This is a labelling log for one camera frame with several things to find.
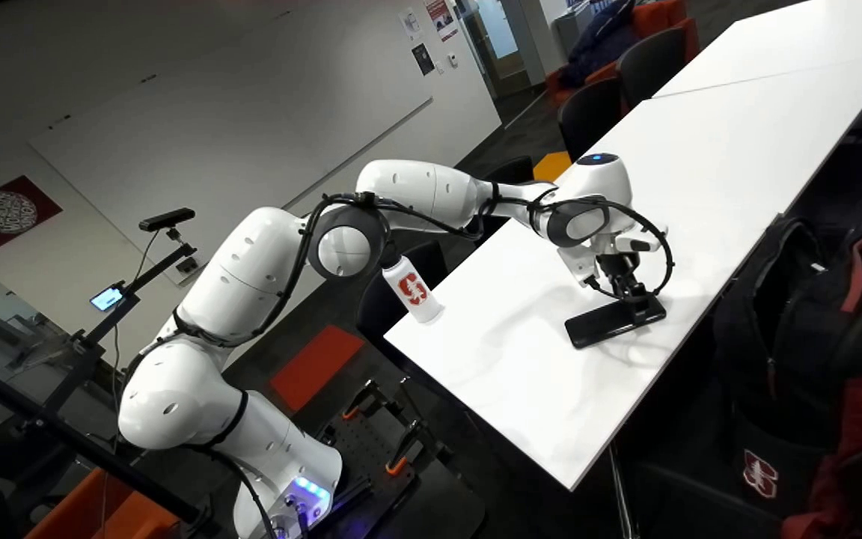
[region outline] bag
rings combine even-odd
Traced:
[[[587,9],[593,9],[593,19],[579,31],[579,39],[567,51],[567,61],[590,55],[609,31],[627,24],[635,0],[594,0]]]
[[[837,467],[862,449],[862,230],[778,218],[716,313],[741,498],[784,536],[837,536]]]

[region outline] poster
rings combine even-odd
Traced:
[[[59,208],[26,178],[0,185],[0,247],[56,217]]]
[[[458,22],[454,22],[454,16],[451,16],[446,0],[428,4],[428,16],[430,16],[430,22],[436,28],[439,42],[446,42],[446,39],[451,39],[458,34]]]
[[[409,55],[418,63],[421,76],[433,72],[433,61],[424,46],[409,49]]]

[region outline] black stand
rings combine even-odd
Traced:
[[[325,440],[344,455],[344,483],[311,539],[473,539],[485,524],[485,504],[439,462],[439,444],[370,382]]]
[[[199,510],[175,498],[172,491],[160,489],[150,477],[138,473],[124,462],[118,462],[114,452],[88,440],[85,435],[74,431],[62,417],[59,409],[69,401],[69,395],[94,374],[94,365],[102,364],[102,340],[138,307],[138,292],[150,284],[157,274],[165,274],[171,263],[193,254],[189,244],[172,250],[166,257],[160,257],[154,266],[141,274],[133,283],[123,287],[123,302],[85,335],[72,340],[72,371],[62,379],[62,385],[45,400],[45,404],[26,400],[14,386],[0,382],[0,404],[14,413],[14,419],[5,419],[0,425],[0,477],[14,480],[26,477],[26,458],[29,455],[59,455],[47,462],[69,462],[74,455],[82,455],[85,462],[105,467],[111,477],[124,483],[127,489],[147,494],[166,513],[172,513],[181,522],[199,522]]]
[[[566,320],[575,349],[606,341],[620,332],[660,320],[665,307],[635,278],[638,254],[602,254],[617,302]]]

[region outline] desk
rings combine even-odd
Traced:
[[[736,22],[657,99],[840,63],[862,63],[862,4],[810,0]]]
[[[828,66],[642,103],[593,148],[626,160],[635,208],[671,229],[675,277],[660,295],[660,325],[575,350],[566,319],[605,301],[575,284],[552,247],[506,224],[433,292],[442,313],[430,325],[403,319],[386,340],[558,485],[578,489],[858,111],[862,78]],[[645,257],[639,278],[656,277],[657,257]]]

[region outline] robotic arm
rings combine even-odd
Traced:
[[[575,277],[594,283],[602,266],[630,307],[645,295],[620,239],[639,221],[627,202],[623,161],[593,152],[552,185],[500,185],[424,161],[370,161],[356,196],[325,197],[305,218],[253,209],[141,350],[118,431],[141,449],[205,446],[229,458],[249,480],[232,506],[237,536],[302,536],[332,510],[340,455],[302,435],[261,392],[228,386],[222,370],[237,344],[280,313],[305,257],[325,278],[350,278],[377,263],[391,230],[461,233],[476,217],[509,217],[549,239]]]
[[[630,182],[623,161],[609,152],[587,152],[557,182],[487,182],[473,179],[454,167],[382,160],[364,166],[356,191],[374,196],[356,208],[340,208],[322,217],[316,229],[316,250],[311,263],[328,277],[328,263],[350,260],[382,250],[377,218],[391,230],[466,230],[478,217],[506,217],[557,247],[557,254],[575,278],[599,284],[599,274],[606,277],[609,295],[639,325],[653,319],[653,298],[671,278],[671,247],[665,233],[630,209]],[[368,230],[368,244],[350,244],[346,233]],[[635,278],[638,251],[665,250],[668,274],[656,292],[642,292]]]

